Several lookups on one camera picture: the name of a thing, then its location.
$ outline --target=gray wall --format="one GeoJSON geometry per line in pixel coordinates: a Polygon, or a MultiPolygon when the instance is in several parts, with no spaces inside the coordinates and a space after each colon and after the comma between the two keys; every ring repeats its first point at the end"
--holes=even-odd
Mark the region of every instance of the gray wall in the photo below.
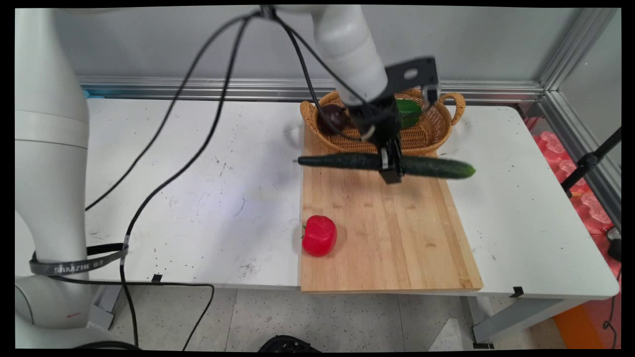
{"type": "MultiPolygon", "coordinates": [[[[59,11],[62,46],[82,76],[182,77],[205,39],[256,6],[129,8],[99,15],[59,11]]],[[[364,5],[385,64],[434,55],[444,80],[531,80],[566,33],[578,9],[364,5]]],[[[308,15],[281,14],[311,45],[308,15]]],[[[213,44],[195,77],[222,77],[236,29],[213,44]]],[[[329,78],[313,59],[314,78],[329,78]]],[[[235,77],[301,78],[285,32],[255,20],[244,36],[235,77]]]]}
{"type": "MultiPolygon", "coordinates": [[[[622,11],[618,10],[602,35],[560,87],[580,120],[604,142],[622,125],[622,11]]],[[[622,164],[622,146],[609,158],[622,164]]]]}

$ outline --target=wooden cutting board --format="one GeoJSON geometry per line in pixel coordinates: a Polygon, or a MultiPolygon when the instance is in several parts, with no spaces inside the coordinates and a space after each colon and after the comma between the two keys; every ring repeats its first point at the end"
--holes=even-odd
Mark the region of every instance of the wooden cutting board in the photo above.
{"type": "MultiPolygon", "coordinates": [[[[326,154],[308,128],[304,140],[304,155],[326,154]]],[[[483,287],[445,179],[386,185],[378,172],[305,167],[302,190],[302,222],[324,215],[337,226],[329,255],[302,251],[303,292],[483,287]]]]}

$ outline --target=red bell pepper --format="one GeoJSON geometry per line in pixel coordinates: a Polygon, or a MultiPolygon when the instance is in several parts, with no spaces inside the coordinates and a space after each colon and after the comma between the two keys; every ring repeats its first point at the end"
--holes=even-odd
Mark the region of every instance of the red bell pepper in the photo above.
{"type": "Polygon", "coordinates": [[[328,217],[311,216],[307,220],[302,248],[314,257],[329,254],[337,241],[337,228],[328,217]]]}

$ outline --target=table leg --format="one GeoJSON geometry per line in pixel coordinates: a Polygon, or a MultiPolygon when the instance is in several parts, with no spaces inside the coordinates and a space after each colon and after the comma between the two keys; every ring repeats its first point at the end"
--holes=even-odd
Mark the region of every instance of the table leg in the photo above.
{"type": "Polygon", "coordinates": [[[88,322],[110,330],[114,319],[112,308],[117,301],[121,285],[99,285],[90,307],[88,322]]]}
{"type": "MultiPolygon", "coordinates": [[[[522,331],[585,302],[584,300],[519,298],[499,313],[488,316],[487,305],[483,307],[485,302],[477,299],[481,298],[468,300],[470,310],[476,310],[472,312],[472,318],[483,318],[482,321],[475,320],[475,325],[472,327],[477,343],[491,343],[494,337],[501,338],[522,331]]],[[[489,304],[489,313],[491,314],[491,304],[489,304]]]]}

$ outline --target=black cable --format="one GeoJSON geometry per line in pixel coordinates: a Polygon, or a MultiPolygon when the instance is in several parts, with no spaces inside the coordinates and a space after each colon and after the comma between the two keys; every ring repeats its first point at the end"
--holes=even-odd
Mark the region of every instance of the black cable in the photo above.
{"type": "Polygon", "coordinates": [[[214,293],[216,292],[216,288],[214,287],[214,285],[206,284],[206,283],[170,283],[170,282],[160,282],[160,281],[152,282],[152,283],[148,283],[148,282],[128,283],[128,282],[119,282],[119,281],[92,281],[92,280],[69,279],[69,278],[64,278],[63,276],[49,276],[49,278],[59,280],[59,281],[64,281],[66,283],[75,283],[75,284],[82,284],[82,285],[207,286],[207,287],[210,287],[211,288],[210,301],[208,301],[207,305],[205,306],[205,309],[203,309],[203,313],[200,315],[199,319],[194,324],[194,328],[192,329],[192,332],[190,332],[190,335],[188,336],[187,341],[185,342],[185,345],[183,346],[183,349],[182,349],[183,351],[185,351],[185,348],[187,348],[188,343],[190,343],[190,339],[192,338],[192,335],[194,335],[194,331],[196,331],[196,328],[198,327],[199,323],[203,319],[203,316],[205,316],[207,309],[210,307],[211,302],[214,299],[214,293]]]}
{"type": "MultiPolygon", "coordinates": [[[[291,42],[293,43],[293,47],[295,48],[295,51],[298,55],[298,59],[300,60],[300,65],[302,65],[302,72],[304,73],[304,78],[307,81],[307,85],[309,87],[309,92],[311,93],[311,98],[313,99],[313,101],[315,102],[317,111],[319,112],[319,114],[322,116],[322,118],[325,118],[326,116],[324,115],[324,112],[322,111],[322,108],[319,105],[317,96],[315,95],[315,91],[313,90],[313,85],[311,84],[311,79],[309,78],[309,72],[307,71],[307,67],[306,64],[304,62],[304,58],[302,57],[302,52],[300,51],[300,47],[298,46],[298,43],[295,41],[295,37],[300,39],[300,42],[302,42],[302,44],[307,48],[307,50],[311,53],[311,55],[317,60],[318,63],[320,63],[322,65],[322,67],[324,67],[324,69],[326,69],[326,71],[333,76],[333,78],[338,81],[339,83],[342,84],[342,86],[344,88],[346,88],[349,92],[351,92],[355,97],[357,97],[358,99],[360,99],[360,101],[362,102],[363,105],[368,106],[371,109],[374,109],[376,112],[383,112],[385,114],[388,115],[392,115],[392,113],[377,107],[376,105],[373,105],[372,103],[367,102],[361,95],[359,95],[357,92],[355,92],[348,84],[346,84],[346,82],[342,81],[342,79],[337,76],[337,74],[335,74],[333,72],[333,70],[331,70],[326,63],[324,63],[324,61],[322,61],[322,59],[319,57],[319,55],[315,52],[315,50],[313,50],[311,48],[311,46],[309,46],[309,44],[307,43],[307,41],[302,38],[302,36],[300,36],[300,34],[298,34],[298,32],[296,30],[294,30],[293,28],[291,28],[289,25],[287,25],[284,21],[282,21],[282,19],[280,19],[279,17],[274,17],[273,21],[277,22],[280,26],[283,27],[283,29],[286,31],[287,35],[289,35],[289,39],[291,39],[291,42]]],[[[434,107],[432,104],[428,104],[428,108],[424,111],[424,114],[427,114],[430,109],[434,107]]],[[[331,123],[329,123],[327,120],[325,120],[326,124],[329,126],[329,128],[339,134],[342,135],[348,139],[351,140],[355,140],[355,141],[362,141],[360,138],[354,138],[354,137],[350,137],[344,133],[342,133],[340,130],[337,130],[335,127],[333,127],[333,125],[331,123]]]]}
{"type": "MultiPolygon", "coordinates": [[[[620,277],[622,276],[622,267],[620,267],[620,271],[617,273],[617,282],[619,283],[620,277]]],[[[611,325],[611,320],[613,319],[613,310],[615,310],[615,296],[611,298],[611,313],[608,316],[608,321],[604,321],[602,324],[602,329],[606,330],[607,328],[611,328],[613,331],[613,346],[611,349],[615,349],[615,345],[617,344],[617,331],[611,325]]]]}
{"type": "Polygon", "coordinates": [[[83,344],[81,346],[74,347],[75,349],[94,349],[94,348],[119,348],[119,349],[135,349],[141,350],[133,344],[121,341],[100,341],[91,342],[89,344],[83,344]]]}
{"type": "MultiPolygon", "coordinates": [[[[145,198],[144,202],[141,204],[141,206],[139,206],[139,208],[137,209],[137,212],[135,212],[135,215],[130,220],[130,224],[128,225],[128,230],[126,231],[126,237],[124,239],[124,248],[128,247],[128,241],[130,240],[130,234],[132,233],[132,229],[135,226],[135,223],[137,222],[137,219],[141,215],[141,212],[144,210],[144,208],[147,206],[147,204],[150,202],[150,200],[159,191],[161,191],[164,187],[166,187],[168,184],[170,184],[170,182],[174,181],[177,177],[181,176],[181,174],[183,172],[185,172],[196,161],[196,159],[201,155],[201,153],[205,150],[205,148],[207,148],[207,145],[210,143],[211,137],[214,134],[214,131],[216,130],[216,126],[218,124],[218,120],[220,119],[220,113],[222,111],[223,103],[225,102],[225,96],[227,94],[227,86],[229,84],[229,79],[231,78],[232,71],[234,70],[234,62],[236,61],[236,54],[238,53],[238,47],[239,47],[239,44],[240,44],[240,42],[241,42],[241,40],[243,38],[244,30],[245,30],[246,26],[249,24],[249,21],[251,20],[251,18],[253,18],[253,17],[257,16],[257,15],[258,15],[258,13],[254,13],[254,14],[248,15],[247,17],[242,19],[243,24],[240,27],[240,29],[238,30],[238,35],[236,36],[236,40],[234,41],[234,47],[232,49],[232,54],[231,54],[231,57],[229,59],[229,65],[227,67],[227,73],[225,75],[225,83],[223,85],[223,90],[222,90],[221,95],[220,95],[220,100],[218,101],[218,108],[216,110],[216,117],[214,118],[214,122],[213,122],[213,124],[211,126],[211,130],[210,130],[208,136],[205,138],[205,141],[204,141],[203,145],[194,154],[194,156],[185,164],[185,166],[183,166],[179,171],[177,171],[170,178],[165,180],[165,182],[163,182],[161,185],[159,185],[157,188],[155,188],[154,191],[152,191],[145,198]]],[[[130,296],[130,291],[128,290],[128,284],[126,282],[126,274],[125,274],[125,271],[124,271],[124,263],[125,263],[125,261],[126,261],[125,257],[121,259],[121,263],[119,265],[119,276],[121,277],[121,283],[122,283],[122,286],[123,286],[123,290],[124,290],[124,293],[126,294],[126,299],[128,300],[128,305],[130,306],[130,314],[131,314],[132,322],[133,322],[133,334],[134,334],[134,338],[135,338],[135,345],[138,346],[137,316],[135,314],[135,308],[134,308],[133,303],[132,303],[132,298],[130,296]]]]}
{"type": "Polygon", "coordinates": [[[309,78],[309,71],[307,70],[307,65],[306,63],[304,63],[304,57],[302,56],[302,51],[300,51],[300,47],[298,46],[297,41],[295,41],[295,37],[293,37],[293,34],[291,33],[291,31],[288,28],[286,28],[284,25],[283,25],[283,28],[286,31],[287,35],[289,35],[289,39],[291,39],[291,43],[293,43],[293,47],[295,48],[295,53],[298,54],[298,59],[300,60],[300,65],[302,66],[302,72],[304,72],[304,78],[307,81],[307,86],[309,86],[309,92],[311,93],[311,98],[313,98],[313,102],[316,105],[319,115],[324,119],[324,122],[333,131],[333,133],[337,133],[350,140],[362,141],[361,138],[356,138],[356,137],[346,135],[344,132],[336,128],[330,121],[326,120],[326,115],[324,114],[324,111],[322,111],[322,107],[320,106],[318,97],[316,96],[316,92],[313,90],[313,84],[311,83],[311,79],[309,78]]]}
{"type": "Polygon", "coordinates": [[[152,137],[152,139],[150,139],[150,142],[145,146],[145,148],[143,149],[141,154],[139,154],[139,156],[137,156],[137,158],[134,160],[134,162],[132,162],[132,165],[130,165],[130,167],[126,170],[126,172],[123,174],[123,176],[121,176],[121,178],[119,178],[119,180],[117,180],[117,182],[115,182],[115,184],[112,185],[112,187],[110,189],[108,189],[108,191],[106,191],[98,199],[96,199],[94,202],[92,202],[90,205],[88,205],[88,207],[86,207],[86,209],[85,209],[86,211],[88,211],[89,209],[93,208],[97,203],[99,203],[106,196],[108,196],[112,192],[112,190],[114,190],[123,181],[123,179],[125,179],[126,176],[128,176],[128,174],[132,171],[132,169],[137,165],[137,163],[139,162],[141,157],[146,153],[146,151],[148,151],[148,149],[150,149],[150,146],[153,145],[154,141],[157,139],[157,137],[161,133],[161,130],[163,130],[163,126],[167,122],[168,117],[172,113],[172,108],[174,107],[178,97],[180,96],[181,92],[183,91],[183,88],[185,88],[185,84],[187,83],[187,81],[192,76],[192,72],[194,72],[194,69],[196,68],[196,65],[198,64],[199,60],[201,59],[201,57],[203,56],[203,54],[205,53],[207,48],[212,44],[212,42],[214,42],[214,40],[216,40],[218,35],[223,33],[223,31],[226,30],[228,27],[230,27],[231,25],[235,24],[238,21],[244,20],[245,18],[247,18],[249,16],[251,16],[251,15],[243,15],[241,17],[236,17],[236,18],[233,18],[232,20],[229,20],[228,22],[224,23],[220,28],[218,28],[210,36],[210,38],[207,40],[207,42],[205,42],[203,47],[201,47],[201,49],[199,50],[198,54],[194,58],[194,62],[192,63],[192,65],[190,65],[190,69],[187,71],[187,74],[183,78],[183,81],[181,82],[181,85],[178,87],[178,90],[177,90],[176,94],[174,95],[174,98],[172,99],[172,102],[170,103],[170,106],[168,107],[168,111],[165,113],[165,116],[163,117],[163,120],[161,121],[161,125],[159,125],[159,128],[155,132],[155,134],[152,137]]]}
{"type": "Polygon", "coordinates": [[[366,101],[366,99],[364,99],[361,95],[359,95],[356,91],[354,91],[348,84],[346,84],[345,81],[342,81],[342,79],[335,74],[335,72],[333,72],[333,70],[331,70],[326,63],[322,60],[322,58],[320,58],[320,56],[318,55],[317,52],[315,52],[315,50],[313,50],[313,48],[311,48],[311,46],[309,46],[309,44],[307,43],[307,41],[300,36],[300,34],[294,30],[292,27],[290,27],[289,25],[287,25],[284,21],[282,21],[281,18],[279,17],[275,17],[273,19],[273,21],[279,23],[284,29],[285,31],[291,32],[295,37],[297,37],[300,42],[302,42],[302,44],[307,48],[307,50],[311,53],[311,55],[317,60],[318,63],[320,63],[320,65],[322,65],[322,67],[324,67],[324,69],[326,69],[326,71],[336,80],[338,81],[344,88],[346,88],[346,90],[348,90],[349,92],[351,92],[351,94],[353,94],[355,97],[357,97],[363,105],[367,105],[369,108],[371,109],[375,109],[378,112],[384,112],[386,114],[392,115],[392,113],[383,110],[382,108],[377,107],[376,105],[373,105],[372,103],[369,103],[366,101]]]}

